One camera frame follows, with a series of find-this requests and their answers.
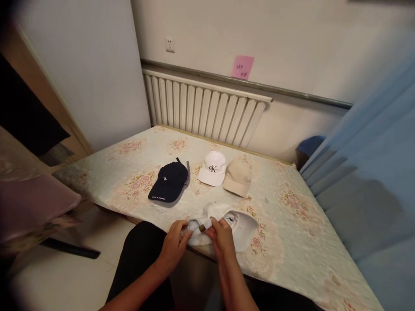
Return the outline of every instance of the black pants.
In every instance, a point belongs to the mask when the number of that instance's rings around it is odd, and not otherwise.
[[[158,258],[166,233],[149,222],[140,222],[128,234],[107,302],[138,279]],[[248,287],[260,310],[317,310],[314,303],[279,286],[255,279]],[[172,310],[175,304],[172,287],[167,278],[144,302],[140,310]]]

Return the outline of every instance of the baseball cap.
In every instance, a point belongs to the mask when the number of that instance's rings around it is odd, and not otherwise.
[[[188,172],[187,173],[187,179],[186,179],[185,184],[183,185],[182,191],[180,192],[177,199],[174,200],[171,203],[170,202],[165,202],[165,201],[154,200],[155,204],[158,204],[158,205],[161,205],[161,206],[164,206],[164,207],[173,207],[180,201],[180,199],[182,198],[183,192],[187,189],[187,187],[190,184],[190,164],[189,164],[189,161],[187,161],[186,164],[187,164],[187,172]]]
[[[252,242],[252,236],[258,229],[257,220],[251,215],[232,209],[231,205],[220,202],[210,202],[189,220],[188,229],[196,230],[204,225],[211,217],[224,219],[232,229],[233,243],[237,252],[243,252]],[[189,245],[203,246],[212,243],[206,234],[192,236]]]
[[[233,243],[237,252],[243,252],[252,241],[252,236],[258,229],[258,221],[251,215],[232,210],[223,217],[232,228]]]
[[[202,183],[217,187],[223,183],[225,171],[225,156],[219,151],[210,151],[204,159],[198,178]]]
[[[234,158],[226,168],[223,188],[241,197],[248,194],[251,186],[252,171],[249,164]]]
[[[160,169],[156,183],[148,194],[150,200],[171,203],[179,197],[187,180],[188,171],[179,158],[176,159],[177,162],[169,163]]]

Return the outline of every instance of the forearm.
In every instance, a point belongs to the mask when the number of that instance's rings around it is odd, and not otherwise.
[[[222,288],[223,300],[225,302],[226,310],[233,311],[232,300],[229,292],[229,282],[227,280],[227,273],[223,261],[218,261],[220,287]]]
[[[227,274],[229,284],[230,300],[233,310],[258,310],[258,307],[246,286],[242,270],[236,260],[236,256],[227,256],[224,262],[224,268]]]
[[[156,261],[100,311],[137,311],[168,276],[169,273]]]

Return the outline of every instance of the electrical outlet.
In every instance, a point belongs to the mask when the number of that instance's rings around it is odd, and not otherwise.
[[[166,51],[174,53],[174,41],[173,39],[166,38]]]

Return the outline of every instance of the blue curtain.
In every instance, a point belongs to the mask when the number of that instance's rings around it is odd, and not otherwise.
[[[387,311],[415,295],[415,62],[356,104],[301,174]]]

